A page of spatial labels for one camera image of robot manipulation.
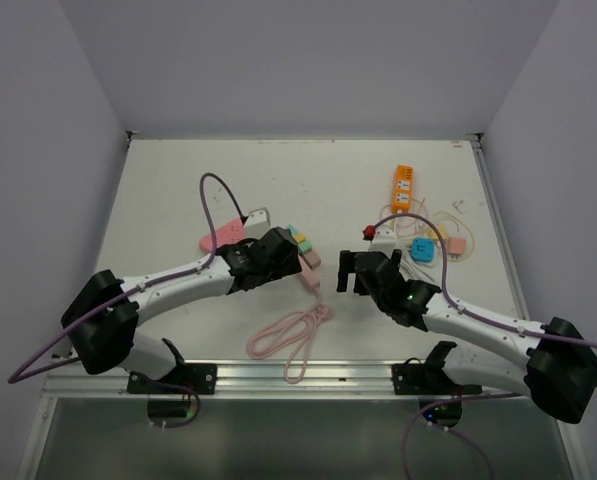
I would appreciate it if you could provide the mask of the pink triangular socket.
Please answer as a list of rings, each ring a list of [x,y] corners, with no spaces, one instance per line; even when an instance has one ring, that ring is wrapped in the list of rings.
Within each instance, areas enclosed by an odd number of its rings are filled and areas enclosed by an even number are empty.
[[[244,239],[244,227],[243,222],[240,218],[235,218],[224,225],[218,227],[215,230],[216,242],[212,242],[212,236],[210,233],[203,236],[199,240],[200,249],[209,253],[212,250],[212,246],[219,248],[223,245],[234,244]]]

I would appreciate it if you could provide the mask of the long pink power strip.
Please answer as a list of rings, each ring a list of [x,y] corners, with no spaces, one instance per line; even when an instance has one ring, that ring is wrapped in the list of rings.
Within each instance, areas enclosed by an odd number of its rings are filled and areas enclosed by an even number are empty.
[[[298,273],[298,278],[307,291],[314,295],[321,294],[321,282],[317,272],[315,272],[310,265],[300,258],[301,271]]]

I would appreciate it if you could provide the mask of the green cube plug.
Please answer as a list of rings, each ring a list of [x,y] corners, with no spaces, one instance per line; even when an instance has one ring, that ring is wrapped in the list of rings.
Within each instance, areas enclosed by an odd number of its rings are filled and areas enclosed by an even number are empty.
[[[301,255],[306,255],[312,251],[313,245],[309,240],[304,240],[298,244],[298,249]]]

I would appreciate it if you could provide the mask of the blue plug adapter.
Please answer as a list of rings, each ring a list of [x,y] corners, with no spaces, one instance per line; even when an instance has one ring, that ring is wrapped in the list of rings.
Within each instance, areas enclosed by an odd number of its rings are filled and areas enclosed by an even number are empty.
[[[410,247],[410,256],[415,262],[428,264],[435,258],[435,242],[430,238],[416,237]]]

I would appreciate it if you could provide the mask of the pink charger plug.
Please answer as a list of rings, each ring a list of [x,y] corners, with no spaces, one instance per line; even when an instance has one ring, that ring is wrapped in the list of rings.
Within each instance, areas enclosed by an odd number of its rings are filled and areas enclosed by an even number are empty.
[[[447,251],[453,261],[460,261],[467,252],[467,240],[462,237],[452,237],[447,239]]]

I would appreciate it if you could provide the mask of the yellow charger plug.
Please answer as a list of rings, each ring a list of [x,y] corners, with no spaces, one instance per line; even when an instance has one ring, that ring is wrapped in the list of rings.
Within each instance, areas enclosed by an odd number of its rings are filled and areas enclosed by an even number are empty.
[[[429,229],[429,238],[437,244],[443,242],[445,245],[447,245],[449,237],[449,233],[442,224],[435,225],[433,228]]]

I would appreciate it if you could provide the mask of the orange power strip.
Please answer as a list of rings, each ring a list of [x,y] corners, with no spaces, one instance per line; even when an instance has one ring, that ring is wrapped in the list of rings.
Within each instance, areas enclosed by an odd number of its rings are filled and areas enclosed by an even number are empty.
[[[407,165],[398,165],[395,170],[391,197],[393,213],[408,212],[412,204],[414,169]]]

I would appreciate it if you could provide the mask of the brown cube plug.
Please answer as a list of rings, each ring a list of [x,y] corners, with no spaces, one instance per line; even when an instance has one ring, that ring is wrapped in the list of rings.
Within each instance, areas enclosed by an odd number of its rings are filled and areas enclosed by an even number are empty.
[[[322,262],[321,257],[314,250],[310,250],[309,252],[302,254],[302,259],[312,270],[318,268]]]

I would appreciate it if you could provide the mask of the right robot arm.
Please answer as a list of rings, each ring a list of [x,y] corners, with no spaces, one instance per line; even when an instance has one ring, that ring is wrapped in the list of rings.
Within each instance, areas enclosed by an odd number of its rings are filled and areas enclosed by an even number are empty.
[[[407,280],[398,252],[341,251],[337,289],[368,295],[403,327],[443,335],[425,359],[392,367],[398,395],[479,394],[492,388],[531,399],[549,416],[577,424],[597,388],[597,355],[568,321],[547,325],[486,311],[443,298],[439,286]]]

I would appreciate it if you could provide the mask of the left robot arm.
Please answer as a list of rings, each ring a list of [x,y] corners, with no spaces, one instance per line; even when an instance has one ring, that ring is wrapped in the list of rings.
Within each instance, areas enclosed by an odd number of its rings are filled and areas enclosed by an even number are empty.
[[[118,278],[109,269],[100,271],[61,324],[88,374],[119,367],[171,393],[191,384],[185,361],[172,341],[140,334],[142,324],[186,304],[249,291],[300,271],[296,240],[287,229],[274,227],[259,239],[225,244],[157,274]]]

